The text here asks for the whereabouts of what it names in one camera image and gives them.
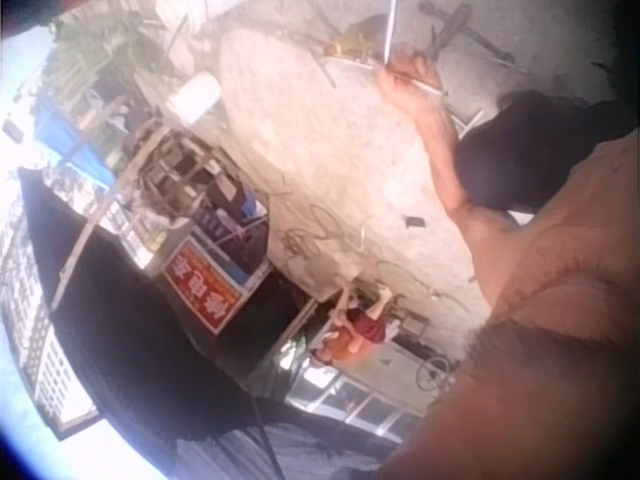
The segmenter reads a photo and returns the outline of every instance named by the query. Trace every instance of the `red sign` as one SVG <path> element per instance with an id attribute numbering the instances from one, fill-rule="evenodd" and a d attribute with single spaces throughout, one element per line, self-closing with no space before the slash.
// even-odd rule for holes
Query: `red sign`
<path id="1" fill-rule="evenodd" d="M 173 255 L 165 275 L 214 333 L 222 330 L 242 300 L 243 293 L 190 238 Z"/>

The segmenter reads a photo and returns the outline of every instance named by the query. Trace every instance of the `sky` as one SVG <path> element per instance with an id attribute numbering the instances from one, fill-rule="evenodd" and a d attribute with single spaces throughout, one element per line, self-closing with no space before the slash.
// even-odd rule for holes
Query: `sky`
<path id="1" fill-rule="evenodd" d="M 36 27 L 2 43 L 2 105 L 0 125 L 20 85 L 29 79 L 53 48 L 46 28 Z M 11 204 L 9 172 L 30 164 L 31 139 L 16 145 L 0 132 L 0 210 Z M 164 477 L 141 457 L 106 421 L 58 442 L 38 414 L 18 374 L 7 332 L 0 326 L 0 428 L 17 454 L 32 463 L 43 480 L 160 480 Z"/>

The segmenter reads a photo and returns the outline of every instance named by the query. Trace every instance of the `bare skin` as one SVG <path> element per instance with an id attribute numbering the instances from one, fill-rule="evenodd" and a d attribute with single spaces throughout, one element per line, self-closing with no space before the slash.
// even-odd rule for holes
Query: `bare skin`
<path id="1" fill-rule="evenodd" d="M 391 68 L 441 86 L 435 67 L 410 47 L 394 53 Z M 632 379 L 608 362 L 638 351 L 637 131 L 600 145 L 520 228 L 508 214 L 470 202 L 453 167 L 457 136 L 441 100 L 386 70 L 376 81 L 415 122 L 435 191 L 492 307 L 488 325 L 525 332 L 523 342 L 497 340 L 504 352 L 476 349 L 478 358 L 463 362 L 455 386 L 379 477 L 571 478 L 624 424 L 637 394 L 617 395 Z M 548 355 L 527 350 L 532 330 L 551 345 Z M 602 362 L 593 353 L 599 349 Z M 572 355 L 585 360 L 572 363 Z M 565 367 L 571 373 L 563 377 L 557 371 Z"/>

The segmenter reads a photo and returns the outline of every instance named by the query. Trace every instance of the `building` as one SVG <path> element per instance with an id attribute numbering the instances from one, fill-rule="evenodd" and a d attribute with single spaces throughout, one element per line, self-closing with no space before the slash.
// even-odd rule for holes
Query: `building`
<path id="1" fill-rule="evenodd" d="M 18 198 L 0 236 L 2 317 L 27 391 L 45 423 L 62 440 L 93 425 L 100 415 L 56 338 L 20 210 Z"/>

